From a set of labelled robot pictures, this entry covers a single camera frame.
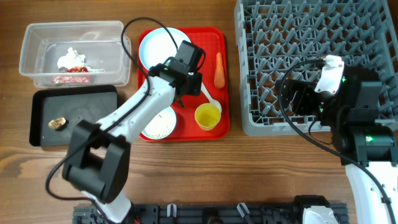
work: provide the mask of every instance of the cup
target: cup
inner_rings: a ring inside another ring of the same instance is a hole
[[[195,120],[202,130],[212,130],[220,121],[221,112],[212,103],[204,103],[195,111]]]

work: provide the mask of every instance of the toy carrot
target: toy carrot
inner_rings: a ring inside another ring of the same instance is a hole
[[[214,85],[217,88],[223,88],[225,86],[225,75],[223,66],[223,57],[218,52],[216,55],[216,72],[214,75]]]

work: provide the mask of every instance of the wooden surface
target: wooden surface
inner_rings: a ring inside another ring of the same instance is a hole
[[[356,223],[353,194],[337,157],[298,136],[250,138],[242,132],[239,59],[235,45],[235,0],[201,1],[1,1],[0,2],[0,223],[71,223],[77,202],[48,196],[44,181],[66,148],[43,150],[29,144],[32,96],[38,90],[18,72],[27,25],[35,22],[128,20],[154,17],[170,27],[215,26],[226,36],[231,131],[219,141],[132,146],[126,194],[134,203],[234,204],[290,202],[295,195],[324,195],[348,204]],[[139,34],[156,27],[134,24],[127,31],[136,53]],[[118,88],[124,97],[136,91],[131,81]],[[327,141],[329,133],[315,134]],[[62,195],[79,195],[60,178],[52,182]]]

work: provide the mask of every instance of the white plate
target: white plate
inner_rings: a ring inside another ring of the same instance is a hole
[[[163,139],[173,132],[176,124],[175,111],[168,107],[158,113],[141,133],[149,139]]]
[[[178,46],[181,45],[183,40],[191,42],[188,36],[182,31],[171,27],[167,29],[172,34]],[[138,52],[142,65],[149,70],[158,63],[164,63],[170,56],[174,57],[177,49],[166,30],[159,28],[144,37]]]

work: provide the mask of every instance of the clear plastic bin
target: clear plastic bin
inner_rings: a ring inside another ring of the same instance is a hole
[[[131,61],[121,45],[123,23],[120,21],[54,22],[31,24],[22,43],[19,73],[30,77],[39,88],[85,85],[126,85],[130,77]],[[124,37],[131,52],[131,42]],[[85,55],[85,64],[101,72],[62,73],[58,59],[72,47]],[[85,76],[89,82],[62,83],[55,77]]]

